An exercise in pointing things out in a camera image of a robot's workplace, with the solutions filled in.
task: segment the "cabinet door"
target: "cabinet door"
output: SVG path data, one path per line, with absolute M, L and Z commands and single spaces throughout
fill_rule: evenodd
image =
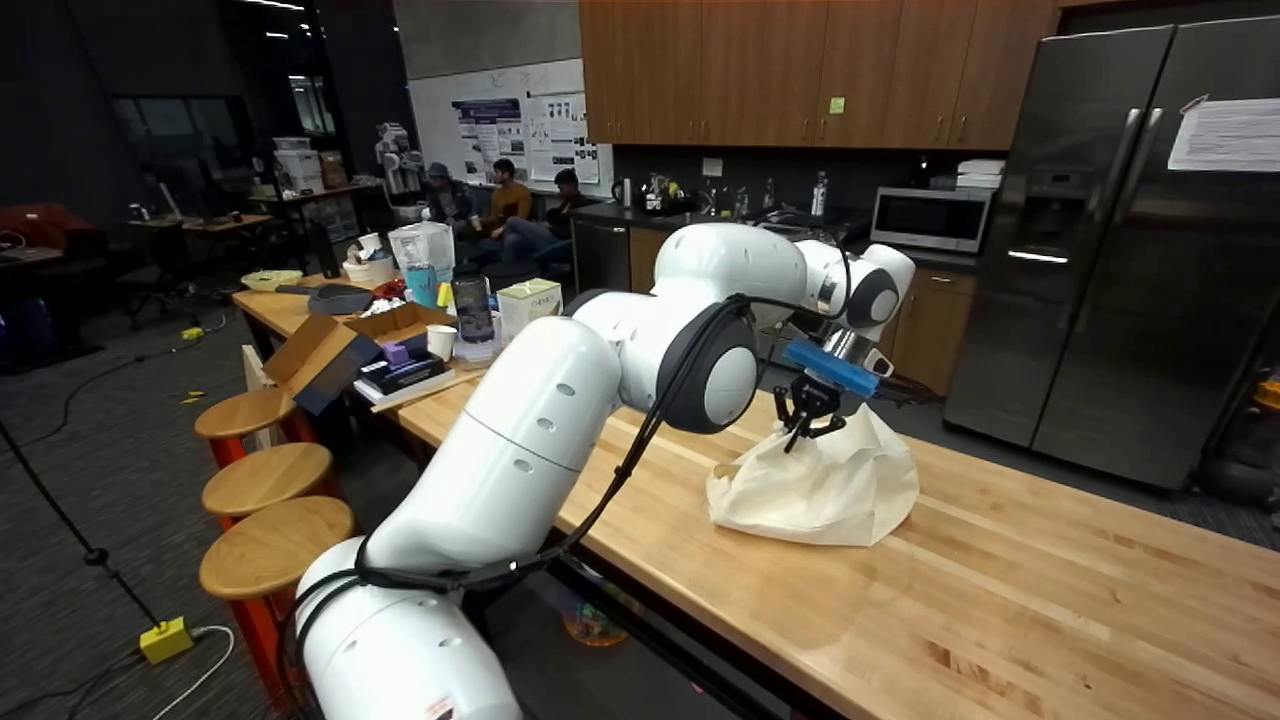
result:
M 1011 149 L 1041 38 L 1056 27 L 1056 0 L 968 0 L 971 27 L 954 109 L 949 149 Z
M 896 377 L 949 396 L 975 280 L 968 274 L 921 267 L 907 305 L 887 323 L 881 350 Z
M 699 75 L 699 109 L 715 145 L 810 145 L 821 124 L 825 3 L 798 0 L 699 0 L 697 38 L 713 66 Z
M 832 0 L 821 145 L 946 149 L 964 72 L 971 0 Z
M 632 229 L 632 291 L 652 291 L 652 264 L 665 240 L 665 229 Z
M 576 287 L 630 287 L 632 280 L 630 223 L 571 219 L 571 274 Z
M 580 0 L 588 135 L 597 145 L 697 145 L 705 3 L 681 0 Z

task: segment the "person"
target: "person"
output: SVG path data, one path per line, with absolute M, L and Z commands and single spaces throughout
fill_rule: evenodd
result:
M 585 208 L 585 194 L 576 183 L 576 171 L 556 171 L 556 204 L 545 214 L 545 219 L 509 219 L 505 236 L 505 264 L 520 259 L 569 259 L 569 219 Z
M 489 197 L 489 217 L 480 219 L 476 264 L 501 259 L 509 219 L 533 217 L 533 194 L 516 181 L 514 159 L 495 159 L 489 177 L 491 177 L 491 197 Z
M 430 164 L 430 214 L 435 223 L 454 223 L 455 236 L 472 223 L 472 197 L 461 181 L 448 177 L 445 164 Z

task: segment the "stainless steel refrigerator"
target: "stainless steel refrigerator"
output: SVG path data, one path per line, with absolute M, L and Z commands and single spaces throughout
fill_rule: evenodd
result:
M 949 423 L 1140 486 L 1196 471 L 1280 295 L 1265 101 L 1280 17 L 1041 46 Z

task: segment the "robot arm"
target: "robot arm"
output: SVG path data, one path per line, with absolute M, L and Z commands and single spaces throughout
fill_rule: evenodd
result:
M 722 432 L 759 383 L 841 396 L 841 367 L 886 374 L 878 336 L 907 284 L 913 259 L 894 248 L 850 259 L 743 223 L 694 223 L 665 246 L 652 295 L 605 291 L 571 320 L 525 330 L 401 510 L 310 570 L 301 646 L 323 713 L 423 716 L 448 697 L 454 716 L 520 716 L 501 664 L 455 614 L 454 590 L 467 584 L 448 580 L 505 580 L 538 564 L 615 404 Z M 770 381 L 775 350 L 798 340 L 825 352 L 799 352 Z

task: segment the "gray floor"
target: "gray floor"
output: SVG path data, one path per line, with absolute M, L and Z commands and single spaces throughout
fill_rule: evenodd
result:
M 198 584 L 198 564 L 216 528 L 201 511 L 201 486 L 211 475 L 211 464 L 192 439 L 192 416 L 240 389 L 237 350 L 245 343 L 245 330 L 216 307 L 203 312 L 203 330 L 207 336 L 201 343 L 182 343 L 177 323 L 127 333 L 119 318 L 102 318 L 88 323 L 88 336 L 102 340 L 103 352 L 0 377 L 0 422 L 22 435 L 68 516 L 80 522 L 92 546 L 111 551 L 111 564 L 159 618 L 228 625 L 228 614 Z M 1238 510 L 1214 496 L 1160 496 L 1015 457 L 949 432 L 936 400 L 894 394 L 878 400 L 878 408 L 901 432 L 1280 548 L 1260 510 Z M 357 511 L 377 522 L 412 475 L 412 464 L 393 450 L 362 443 L 349 471 Z M 71 703 L 83 701 L 80 688 L 97 688 L 80 703 L 80 716 L 153 716 L 216 661 L 221 640 L 207 640 L 172 664 L 115 673 L 127 664 L 135 634 L 150 619 L 102 570 L 83 570 L 75 541 L 41 506 L 4 450 L 0 510 L 0 573 L 7 580 L 0 619 L 0 716 L 68 716 Z M 571 609 L 571 596 L 553 580 L 516 590 L 491 609 L 509 678 L 533 716 L 727 716 L 641 646 L 625 646 L 619 652 L 576 648 L 562 634 L 565 609 Z M 250 658 L 237 652 L 177 716 L 272 713 Z

